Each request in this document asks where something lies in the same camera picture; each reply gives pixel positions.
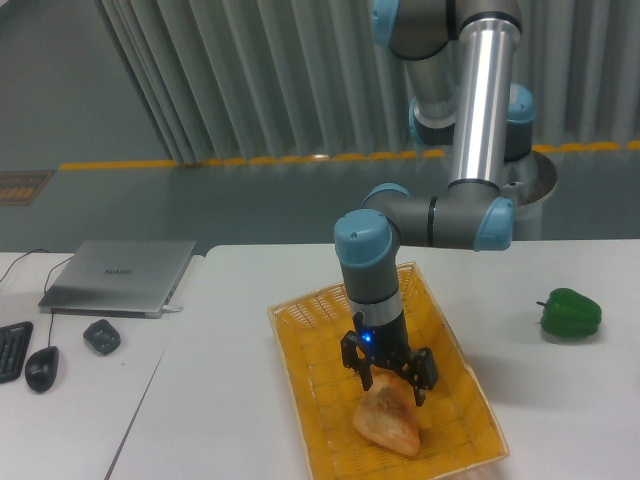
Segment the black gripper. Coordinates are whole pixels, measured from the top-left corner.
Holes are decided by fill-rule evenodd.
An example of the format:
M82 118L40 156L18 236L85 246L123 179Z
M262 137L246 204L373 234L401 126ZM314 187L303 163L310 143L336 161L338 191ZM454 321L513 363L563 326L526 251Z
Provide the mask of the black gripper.
M412 387L415 404L421 407L439 380L432 350L411 350L403 312L384 325L370 326L364 320L364 313L357 312L355 331L348 331L340 341L343 366L359 376L364 391L373 385L372 364L396 372Z

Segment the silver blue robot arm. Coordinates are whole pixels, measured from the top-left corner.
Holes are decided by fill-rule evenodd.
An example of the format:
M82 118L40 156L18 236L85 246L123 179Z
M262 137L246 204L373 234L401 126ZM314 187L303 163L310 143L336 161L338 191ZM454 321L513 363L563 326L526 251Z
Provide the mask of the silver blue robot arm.
M523 23L514 1L377 1L372 31L407 67L413 138L448 147L451 164L442 195L424 198L382 184L336 222L335 251L354 324L341 341L342 362L364 389L373 384L373 367L397 374L422 404L439 374L430 349L409 344L396 255L403 246L510 246L515 207L501 189Z

